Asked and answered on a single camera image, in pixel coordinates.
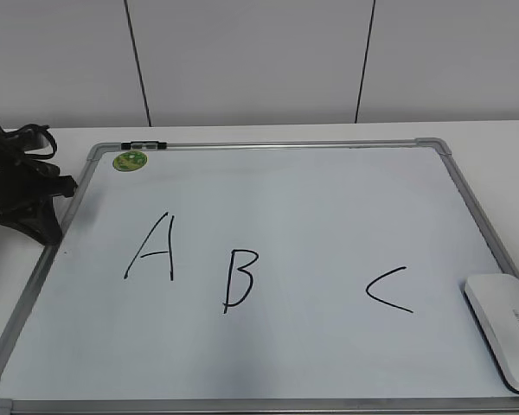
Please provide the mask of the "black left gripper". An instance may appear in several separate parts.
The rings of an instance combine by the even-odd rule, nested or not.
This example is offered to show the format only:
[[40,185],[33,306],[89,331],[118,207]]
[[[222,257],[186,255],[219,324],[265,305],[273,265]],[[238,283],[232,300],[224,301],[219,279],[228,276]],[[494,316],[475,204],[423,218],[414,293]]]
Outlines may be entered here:
[[71,176],[54,177],[54,165],[48,161],[54,156],[31,153],[46,146],[54,146],[54,138],[44,124],[26,124],[6,131],[0,125],[0,225],[29,236],[43,246],[61,242],[62,230],[52,201],[38,201],[19,207],[37,197],[36,187],[47,181],[51,197],[71,198],[78,184]]

